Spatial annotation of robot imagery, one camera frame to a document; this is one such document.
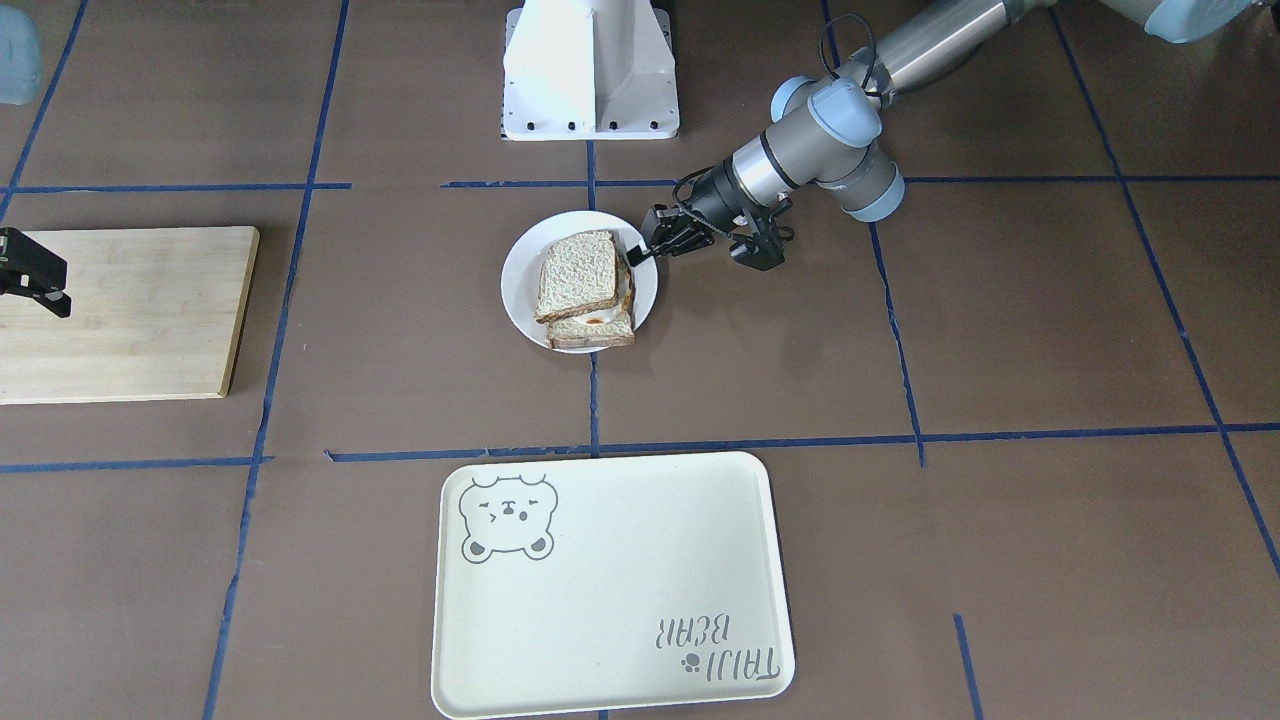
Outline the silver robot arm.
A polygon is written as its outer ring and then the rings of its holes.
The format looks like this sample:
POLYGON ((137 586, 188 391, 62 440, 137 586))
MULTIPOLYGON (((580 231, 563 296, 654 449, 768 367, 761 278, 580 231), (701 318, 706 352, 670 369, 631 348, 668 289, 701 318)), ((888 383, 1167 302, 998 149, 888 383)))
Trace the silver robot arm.
POLYGON ((883 220, 900 206, 905 179, 879 146, 881 113, 1038 9, 1038 1, 933 1, 884 37, 870 36, 838 68, 785 81, 765 129, 686 178, 687 196, 673 192, 671 205, 646 213, 628 265, 727 240, 736 263, 778 266, 794 236, 778 219, 806 184, 828 191, 856 222, 883 220))

